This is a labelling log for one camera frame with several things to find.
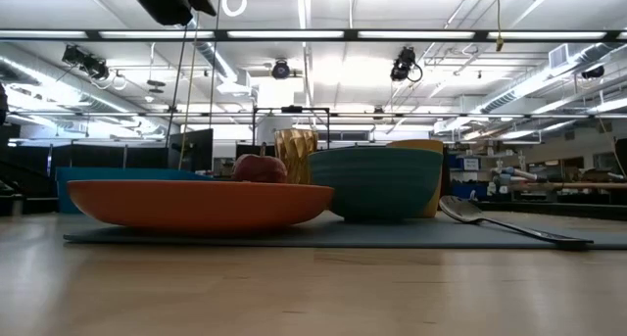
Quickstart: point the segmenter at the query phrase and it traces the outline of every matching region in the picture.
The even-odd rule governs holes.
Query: orange plate
[[[68,183],[76,206],[106,223],[190,233],[245,233],[320,215],[333,188],[313,185],[79,180]]]

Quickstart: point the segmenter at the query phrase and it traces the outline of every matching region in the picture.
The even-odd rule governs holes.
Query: gray placemat
[[[627,249],[627,234],[576,231],[537,224],[552,233],[595,241],[588,249]],[[552,249],[554,244],[526,237],[490,223],[462,224],[449,218],[417,219],[403,224],[354,224],[321,216],[280,232],[248,237],[200,237],[151,233],[110,226],[64,235],[74,243],[191,244],[298,248],[464,248]]]

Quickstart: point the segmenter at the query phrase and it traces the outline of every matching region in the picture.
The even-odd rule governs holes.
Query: yellow bowl
[[[421,149],[436,151],[440,154],[444,152],[444,143],[438,140],[400,140],[387,144],[387,147],[405,148],[405,149]],[[429,203],[424,207],[422,213],[418,214],[418,217],[435,217],[438,212],[438,202],[440,201],[440,185],[442,182],[442,171],[440,170],[440,179],[438,180],[438,186],[429,200]]]

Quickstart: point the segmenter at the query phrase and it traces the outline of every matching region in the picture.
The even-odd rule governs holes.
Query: red apple
[[[257,155],[242,155],[233,166],[233,179],[260,183],[285,183],[287,168],[283,162],[271,156],[265,156],[265,143]]]

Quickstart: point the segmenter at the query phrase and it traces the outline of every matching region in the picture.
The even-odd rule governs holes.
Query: spoon
[[[531,229],[526,227],[520,227],[511,223],[501,222],[495,219],[486,218],[483,216],[483,212],[472,205],[466,200],[462,200],[454,196],[444,196],[440,199],[440,208],[448,216],[462,222],[470,224],[479,224],[483,221],[488,221],[499,226],[509,228],[524,235],[551,242],[555,244],[593,244],[595,243],[589,239],[566,237],[559,234],[540,231],[537,229]]]

